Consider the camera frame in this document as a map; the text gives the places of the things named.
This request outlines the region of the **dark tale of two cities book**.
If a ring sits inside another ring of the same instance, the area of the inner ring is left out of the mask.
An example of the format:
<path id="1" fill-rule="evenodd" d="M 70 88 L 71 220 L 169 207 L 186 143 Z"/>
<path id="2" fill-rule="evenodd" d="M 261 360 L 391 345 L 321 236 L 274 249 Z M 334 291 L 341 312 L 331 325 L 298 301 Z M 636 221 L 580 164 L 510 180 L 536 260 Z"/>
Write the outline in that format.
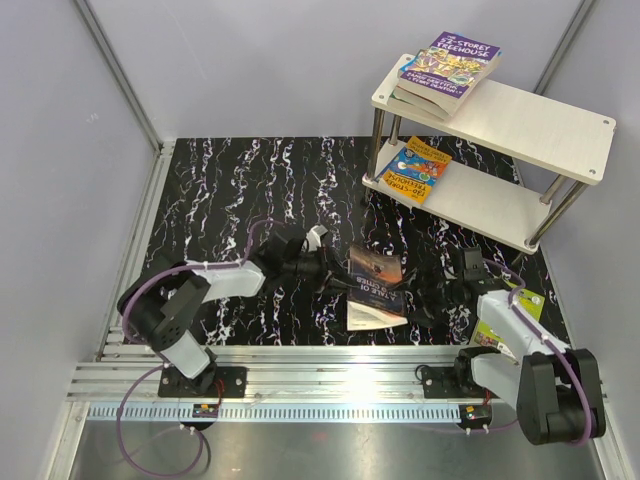
<path id="1" fill-rule="evenodd" d="M 348 331 L 381 330 L 408 323 L 398 256 L 380 255 L 352 245 L 348 274 L 353 281 L 347 294 Z"/>

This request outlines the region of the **lime green treehouse book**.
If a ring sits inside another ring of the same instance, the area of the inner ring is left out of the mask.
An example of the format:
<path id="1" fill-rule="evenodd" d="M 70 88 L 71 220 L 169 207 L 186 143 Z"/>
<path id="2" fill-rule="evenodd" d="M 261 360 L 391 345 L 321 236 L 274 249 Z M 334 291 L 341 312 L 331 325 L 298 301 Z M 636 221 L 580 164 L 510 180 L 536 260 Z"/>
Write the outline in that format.
<path id="1" fill-rule="evenodd" d="M 521 290 L 517 297 L 519 306 L 526 311 L 535 322 L 539 322 L 542 316 L 545 298 L 528 289 Z M 502 353 L 512 355 L 505 340 L 497 334 L 493 327 L 483 321 L 477 322 L 471 337 L 471 342 L 479 346 L 492 347 Z"/>

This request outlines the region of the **yellow 39-storey treehouse book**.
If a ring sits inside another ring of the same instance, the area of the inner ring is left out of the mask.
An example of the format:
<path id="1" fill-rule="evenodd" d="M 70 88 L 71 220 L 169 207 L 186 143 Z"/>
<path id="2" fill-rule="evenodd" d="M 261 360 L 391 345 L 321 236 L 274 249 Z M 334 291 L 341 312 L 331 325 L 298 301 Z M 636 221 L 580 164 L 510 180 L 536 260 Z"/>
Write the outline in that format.
<path id="1" fill-rule="evenodd" d="M 412 136 L 385 166 L 381 182 L 410 206 L 420 207 L 451 161 L 451 155 Z"/>

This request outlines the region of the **orange 78-storey treehouse book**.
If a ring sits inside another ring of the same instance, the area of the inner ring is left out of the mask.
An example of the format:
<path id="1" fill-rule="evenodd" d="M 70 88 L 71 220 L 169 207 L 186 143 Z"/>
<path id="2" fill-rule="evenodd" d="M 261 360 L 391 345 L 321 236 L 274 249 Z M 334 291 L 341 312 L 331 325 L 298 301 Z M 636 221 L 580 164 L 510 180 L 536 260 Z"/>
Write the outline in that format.
<path id="1" fill-rule="evenodd" d="M 417 94 L 411 93 L 399 86 L 396 86 L 392 91 L 388 100 L 388 104 L 401 107 L 411 106 L 434 115 L 440 119 L 448 119 L 451 117 L 451 115 L 446 110 L 444 110 L 433 101 L 423 98 Z"/>

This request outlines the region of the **purple treehouse book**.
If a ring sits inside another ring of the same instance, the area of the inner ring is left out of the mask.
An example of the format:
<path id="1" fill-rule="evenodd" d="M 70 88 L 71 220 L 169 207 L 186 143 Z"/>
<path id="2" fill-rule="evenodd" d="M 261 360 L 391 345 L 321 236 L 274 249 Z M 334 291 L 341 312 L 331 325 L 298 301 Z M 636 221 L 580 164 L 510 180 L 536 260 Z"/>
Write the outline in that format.
<path id="1" fill-rule="evenodd" d="M 502 55 L 502 50 L 498 46 L 451 32 L 441 33 L 425 49 L 430 47 L 449 51 L 445 59 L 448 67 L 439 68 L 437 73 L 445 77 L 444 91 L 454 98 L 456 105 L 454 114 L 477 84 L 495 70 Z"/>

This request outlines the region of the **dark blue treehouse book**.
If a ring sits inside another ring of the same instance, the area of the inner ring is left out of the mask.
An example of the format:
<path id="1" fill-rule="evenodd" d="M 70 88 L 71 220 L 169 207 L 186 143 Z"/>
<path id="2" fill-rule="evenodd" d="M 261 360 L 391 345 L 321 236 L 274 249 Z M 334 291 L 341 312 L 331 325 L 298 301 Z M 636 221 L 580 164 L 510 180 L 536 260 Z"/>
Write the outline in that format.
<path id="1" fill-rule="evenodd" d="M 382 180 L 382 178 L 383 178 L 384 174 L 386 173 L 386 171 L 387 171 L 387 168 L 385 167 L 377 174 L 377 176 L 375 177 L 375 182 L 376 183 L 379 183 Z"/>

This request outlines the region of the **green 104-storey treehouse book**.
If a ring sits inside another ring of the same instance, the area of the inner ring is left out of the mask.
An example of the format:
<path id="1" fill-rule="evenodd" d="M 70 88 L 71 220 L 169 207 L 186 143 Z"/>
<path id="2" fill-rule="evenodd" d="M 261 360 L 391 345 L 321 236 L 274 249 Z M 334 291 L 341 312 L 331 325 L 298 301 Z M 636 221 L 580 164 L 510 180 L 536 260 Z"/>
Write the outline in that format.
<path id="1" fill-rule="evenodd" d="M 445 77 L 437 73 L 439 68 L 448 67 L 448 53 L 446 49 L 430 47 L 405 57 L 397 69 L 398 81 L 389 104 L 410 106 L 439 119 L 451 117 L 456 110 L 454 98 L 444 91 Z"/>

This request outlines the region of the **blue 26-storey treehouse book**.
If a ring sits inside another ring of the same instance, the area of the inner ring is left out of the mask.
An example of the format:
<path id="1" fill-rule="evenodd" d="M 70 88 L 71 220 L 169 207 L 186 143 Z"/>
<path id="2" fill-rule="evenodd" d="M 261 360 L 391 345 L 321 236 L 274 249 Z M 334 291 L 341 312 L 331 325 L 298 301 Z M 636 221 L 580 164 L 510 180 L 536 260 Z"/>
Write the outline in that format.
<path id="1" fill-rule="evenodd" d="M 398 70 L 399 79 L 411 82 L 425 80 L 430 74 L 429 61 L 431 57 L 426 49 L 420 50 L 415 56 L 410 57 Z"/>

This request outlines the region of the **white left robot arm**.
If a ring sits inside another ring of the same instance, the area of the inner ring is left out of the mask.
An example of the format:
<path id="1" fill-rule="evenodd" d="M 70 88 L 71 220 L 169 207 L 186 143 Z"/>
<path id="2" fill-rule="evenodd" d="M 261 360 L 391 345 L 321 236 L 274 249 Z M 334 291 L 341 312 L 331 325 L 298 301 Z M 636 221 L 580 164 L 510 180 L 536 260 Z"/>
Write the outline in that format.
<path id="1" fill-rule="evenodd" d="M 344 293 L 353 279 L 326 241 L 327 229 L 280 227 L 259 245 L 248 244 L 232 262 L 158 257 L 120 296 L 117 311 L 130 342 L 151 349 L 167 366 L 163 396 L 203 398 L 222 392 L 216 354 L 192 333 L 204 305 L 250 298 L 299 280 L 319 294 Z"/>

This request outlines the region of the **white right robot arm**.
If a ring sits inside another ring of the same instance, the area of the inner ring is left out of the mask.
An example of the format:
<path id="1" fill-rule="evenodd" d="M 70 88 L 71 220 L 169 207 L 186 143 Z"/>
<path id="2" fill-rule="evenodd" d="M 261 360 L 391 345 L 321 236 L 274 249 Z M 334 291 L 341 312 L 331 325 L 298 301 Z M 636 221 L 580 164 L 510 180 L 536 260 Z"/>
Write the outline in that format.
<path id="1" fill-rule="evenodd" d="M 599 365 L 586 348 L 576 349 L 544 328 L 519 302 L 525 281 L 508 266 L 465 248 L 446 277 L 434 266 L 408 275 L 415 295 L 411 321 L 436 323 L 435 314 L 463 306 L 491 327 L 505 349 L 471 346 L 457 354 L 453 385 L 465 397 L 480 392 L 508 404 L 533 445 L 581 446 L 607 430 Z"/>

